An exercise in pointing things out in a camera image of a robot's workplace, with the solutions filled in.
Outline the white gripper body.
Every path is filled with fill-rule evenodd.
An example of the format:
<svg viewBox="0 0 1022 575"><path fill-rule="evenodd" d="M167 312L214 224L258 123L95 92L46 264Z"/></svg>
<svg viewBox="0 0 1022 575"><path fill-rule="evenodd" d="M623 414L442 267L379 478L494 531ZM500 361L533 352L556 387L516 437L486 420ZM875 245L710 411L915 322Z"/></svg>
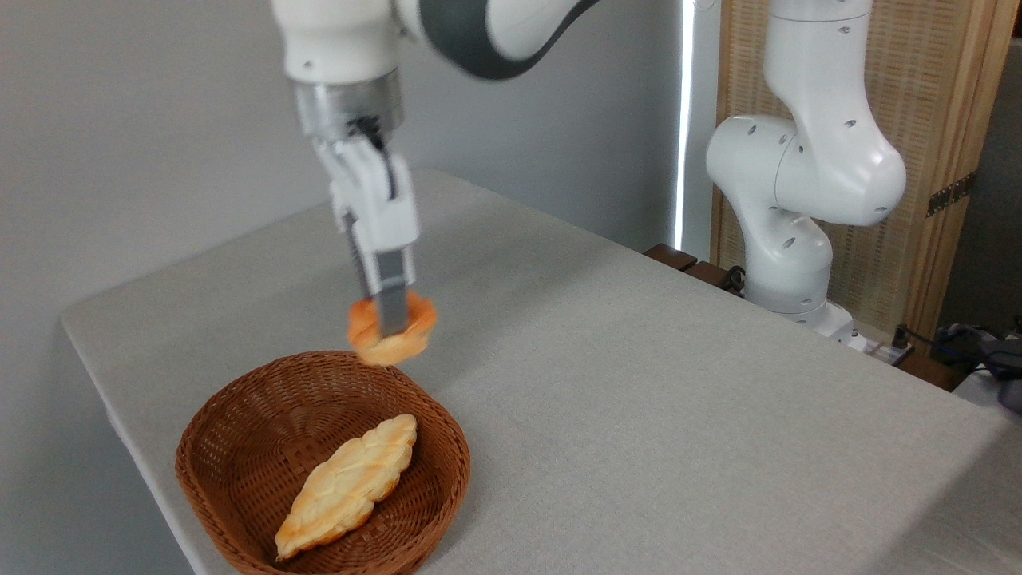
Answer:
<svg viewBox="0 0 1022 575"><path fill-rule="evenodd" d="M399 154L373 146L367 136L314 144L330 178L335 219L343 230L343 213L353 211L371 250L388 252L413 247L420 226L411 174Z"/></svg>

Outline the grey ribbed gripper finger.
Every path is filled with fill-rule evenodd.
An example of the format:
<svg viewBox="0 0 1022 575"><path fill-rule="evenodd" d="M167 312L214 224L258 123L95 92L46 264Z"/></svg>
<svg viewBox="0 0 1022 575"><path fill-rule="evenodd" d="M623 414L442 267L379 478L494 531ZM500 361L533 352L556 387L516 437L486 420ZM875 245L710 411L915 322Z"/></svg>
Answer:
<svg viewBox="0 0 1022 575"><path fill-rule="evenodd" d="M361 284L362 297L376 301L379 294L378 266L371 245L367 243L362 232L362 226L353 211L343 213L343 230L346 233L351 255L357 268L358 282Z"/></svg>
<svg viewBox="0 0 1022 575"><path fill-rule="evenodd" d="M374 302L381 338L387 338L406 331L411 321L406 297L414 282L412 247L406 245L399 250L376 252L374 260L378 276Z"/></svg>

